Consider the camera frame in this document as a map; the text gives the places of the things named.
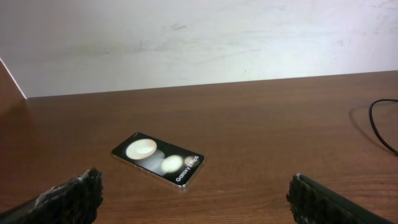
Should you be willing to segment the black Galaxy smartphone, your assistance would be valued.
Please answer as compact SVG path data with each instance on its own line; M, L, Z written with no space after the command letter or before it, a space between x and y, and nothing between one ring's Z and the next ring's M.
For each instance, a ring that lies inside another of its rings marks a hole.
M188 187L205 161L202 154L143 133L134 133L111 153L180 189Z

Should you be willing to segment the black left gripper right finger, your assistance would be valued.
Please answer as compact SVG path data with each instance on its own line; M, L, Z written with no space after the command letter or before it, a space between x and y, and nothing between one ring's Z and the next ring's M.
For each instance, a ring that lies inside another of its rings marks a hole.
M286 195L296 223L392 224L303 174L295 174Z

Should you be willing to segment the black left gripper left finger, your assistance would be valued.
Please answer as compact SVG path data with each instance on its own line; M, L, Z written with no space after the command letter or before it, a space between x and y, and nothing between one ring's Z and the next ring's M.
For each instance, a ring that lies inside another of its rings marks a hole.
M1 223L93 223L103 201L102 172L91 168L1 213Z

